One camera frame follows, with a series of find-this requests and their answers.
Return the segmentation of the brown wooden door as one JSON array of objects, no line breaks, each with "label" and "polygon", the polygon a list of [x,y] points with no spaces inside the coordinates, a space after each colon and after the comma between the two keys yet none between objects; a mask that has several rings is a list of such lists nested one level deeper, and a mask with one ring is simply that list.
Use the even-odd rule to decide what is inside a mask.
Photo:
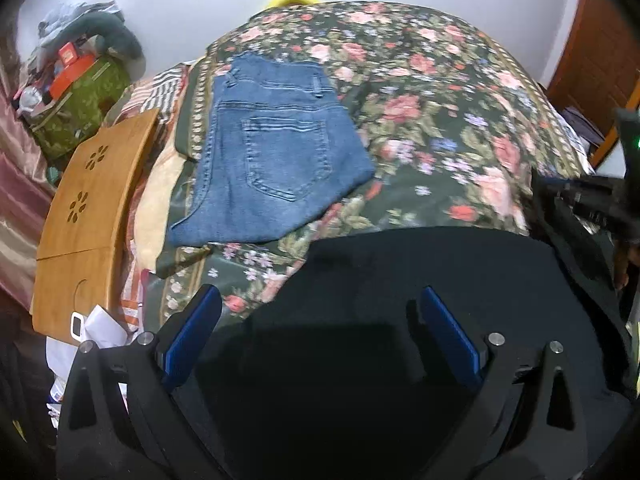
[{"label": "brown wooden door", "polygon": [[639,39],[611,0],[578,0],[547,96],[560,112],[576,108],[604,135],[590,154],[600,166],[617,146],[614,110],[639,106]]}]

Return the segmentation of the folded blue jeans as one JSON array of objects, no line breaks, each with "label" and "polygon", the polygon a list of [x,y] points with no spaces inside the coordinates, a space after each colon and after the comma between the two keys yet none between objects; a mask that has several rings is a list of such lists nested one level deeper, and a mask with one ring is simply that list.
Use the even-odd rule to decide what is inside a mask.
[{"label": "folded blue jeans", "polygon": [[172,244],[284,237],[368,182],[374,165],[322,67],[253,53],[214,80],[193,203]]}]

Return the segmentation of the striped pink blanket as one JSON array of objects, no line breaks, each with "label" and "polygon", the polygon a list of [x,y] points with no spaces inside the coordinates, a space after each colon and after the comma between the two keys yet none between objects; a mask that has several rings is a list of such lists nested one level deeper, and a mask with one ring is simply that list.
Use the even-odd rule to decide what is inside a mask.
[{"label": "striped pink blanket", "polygon": [[175,115],[191,68],[191,63],[178,63],[168,70],[129,86],[116,104],[114,123],[148,110],[157,110],[158,122],[167,125]]}]

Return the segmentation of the black pants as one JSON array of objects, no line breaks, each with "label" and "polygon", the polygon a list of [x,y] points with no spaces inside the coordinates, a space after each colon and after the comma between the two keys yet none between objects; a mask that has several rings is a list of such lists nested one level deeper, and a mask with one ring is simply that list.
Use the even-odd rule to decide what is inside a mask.
[{"label": "black pants", "polygon": [[318,240],[180,393],[235,479],[567,479],[636,406],[581,249],[475,228]]}]

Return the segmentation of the wooden lap desk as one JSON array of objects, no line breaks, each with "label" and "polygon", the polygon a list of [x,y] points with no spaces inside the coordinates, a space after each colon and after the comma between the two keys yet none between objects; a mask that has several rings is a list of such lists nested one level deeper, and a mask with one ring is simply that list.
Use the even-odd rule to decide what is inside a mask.
[{"label": "wooden lap desk", "polygon": [[53,197],[37,249],[32,325],[78,344],[73,316],[117,312],[128,207],[154,141],[152,108],[78,145]]}]

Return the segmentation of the grey bag on floor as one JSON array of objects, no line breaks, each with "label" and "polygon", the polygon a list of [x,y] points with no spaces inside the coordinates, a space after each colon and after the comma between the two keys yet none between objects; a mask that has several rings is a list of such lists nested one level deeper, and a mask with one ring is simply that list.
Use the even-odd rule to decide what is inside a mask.
[{"label": "grey bag on floor", "polygon": [[574,106],[565,107],[560,115],[577,133],[588,155],[597,151],[605,136],[593,122]]}]

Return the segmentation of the floral green bed quilt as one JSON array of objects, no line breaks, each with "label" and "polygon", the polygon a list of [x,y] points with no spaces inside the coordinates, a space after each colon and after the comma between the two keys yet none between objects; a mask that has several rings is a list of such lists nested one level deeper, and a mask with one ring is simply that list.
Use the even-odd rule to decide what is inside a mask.
[{"label": "floral green bed quilt", "polygon": [[191,208],[214,81],[235,55],[315,62],[346,106],[373,179],[318,219],[265,244],[165,245],[142,318],[156,330],[204,284],[232,318],[273,300],[322,238],[414,226],[518,234],[533,170],[590,170],[582,142],[518,61],[462,18],[423,6],[327,2],[267,10],[214,41],[192,68],[175,126],[181,162],[166,185],[170,220]]}]

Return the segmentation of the white paper pieces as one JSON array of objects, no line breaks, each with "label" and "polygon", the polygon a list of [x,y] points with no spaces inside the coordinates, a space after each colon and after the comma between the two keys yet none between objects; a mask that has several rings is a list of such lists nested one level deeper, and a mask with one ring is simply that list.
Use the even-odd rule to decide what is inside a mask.
[{"label": "white paper pieces", "polygon": [[115,319],[96,304],[88,315],[70,315],[70,336],[82,344],[93,341],[100,349],[126,346],[129,335]]}]

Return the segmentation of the grey clothes pile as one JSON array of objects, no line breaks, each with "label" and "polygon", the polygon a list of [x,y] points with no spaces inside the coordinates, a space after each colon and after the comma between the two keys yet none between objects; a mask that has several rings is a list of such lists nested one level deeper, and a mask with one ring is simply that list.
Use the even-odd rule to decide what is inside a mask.
[{"label": "grey clothes pile", "polygon": [[40,44],[47,44],[55,40],[55,37],[58,36],[68,24],[93,12],[115,14],[121,21],[125,21],[122,10],[120,10],[120,7],[114,0],[97,3],[61,3],[49,11],[39,22],[38,37]]}]

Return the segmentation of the orange red box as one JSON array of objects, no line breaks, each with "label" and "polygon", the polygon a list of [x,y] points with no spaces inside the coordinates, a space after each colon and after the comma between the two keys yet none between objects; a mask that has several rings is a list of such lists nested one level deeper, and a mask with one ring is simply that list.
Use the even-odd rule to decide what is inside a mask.
[{"label": "orange red box", "polygon": [[50,85],[50,95],[54,100],[62,96],[70,85],[96,62],[96,57],[92,53],[82,54],[72,42],[66,42],[58,49],[58,58],[62,63],[62,70]]}]

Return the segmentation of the green patterned storage box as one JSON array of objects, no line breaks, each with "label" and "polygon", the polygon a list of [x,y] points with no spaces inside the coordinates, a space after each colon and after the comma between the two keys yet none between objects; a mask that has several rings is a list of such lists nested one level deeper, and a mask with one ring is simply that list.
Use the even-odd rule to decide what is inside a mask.
[{"label": "green patterned storage box", "polygon": [[122,62],[104,56],[74,81],[57,100],[27,121],[50,165],[70,155],[93,136],[130,85]]}]

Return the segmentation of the pink striped curtain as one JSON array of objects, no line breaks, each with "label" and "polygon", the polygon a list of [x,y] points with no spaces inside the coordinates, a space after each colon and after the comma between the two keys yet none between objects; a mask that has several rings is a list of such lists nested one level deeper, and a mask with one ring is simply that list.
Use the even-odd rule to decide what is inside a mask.
[{"label": "pink striped curtain", "polygon": [[36,252],[54,189],[40,147],[17,117],[1,72],[1,290],[32,306]]}]

